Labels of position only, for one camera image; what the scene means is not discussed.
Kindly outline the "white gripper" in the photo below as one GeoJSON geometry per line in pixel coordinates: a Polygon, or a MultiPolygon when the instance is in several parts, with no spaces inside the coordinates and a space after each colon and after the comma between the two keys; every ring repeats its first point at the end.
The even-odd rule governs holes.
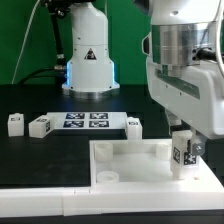
{"type": "Polygon", "coordinates": [[[202,61],[181,69],[181,77],[169,77],[161,66],[146,59],[151,98],[165,109],[169,133],[180,131],[182,121],[192,128],[190,153],[205,152],[205,136],[224,138],[224,77],[216,63],[202,61]]]}

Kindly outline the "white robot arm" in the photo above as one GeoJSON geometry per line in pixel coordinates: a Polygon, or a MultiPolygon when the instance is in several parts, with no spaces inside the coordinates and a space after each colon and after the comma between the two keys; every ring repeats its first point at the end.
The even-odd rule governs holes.
{"type": "MultiPolygon", "coordinates": [[[[152,99],[171,125],[192,129],[190,152],[200,155],[208,139],[224,138],[224,61],[221,27],[224,0],[133,0],[151,17],[142,41],[152,99]]],[[[99,98],[119,88],[109,58],[108,20],[92,3],[69,4],[73,55],[63,91],[99,98]]]]}

